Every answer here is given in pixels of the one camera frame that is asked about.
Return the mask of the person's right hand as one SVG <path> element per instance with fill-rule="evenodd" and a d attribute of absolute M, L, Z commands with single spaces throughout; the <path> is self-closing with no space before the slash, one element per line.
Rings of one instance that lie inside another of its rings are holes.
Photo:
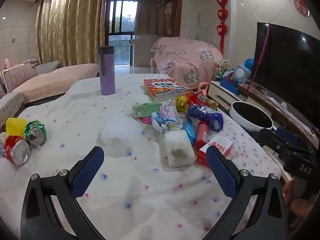
<path fill-rule="evenodd" d="M 311 212 L 319 193 L 313 195 L 309 200 L 297 198 L 292 200 L 294 180 L 287 182 L 283 187 L 283 194 L 286 206 L 291 209 L 291 211 L 297 216 L 297 221 L 291 226 L 291 230 L 297 230 L 301 227 L 303 222 L 307 219 L 309 213 Z"/>

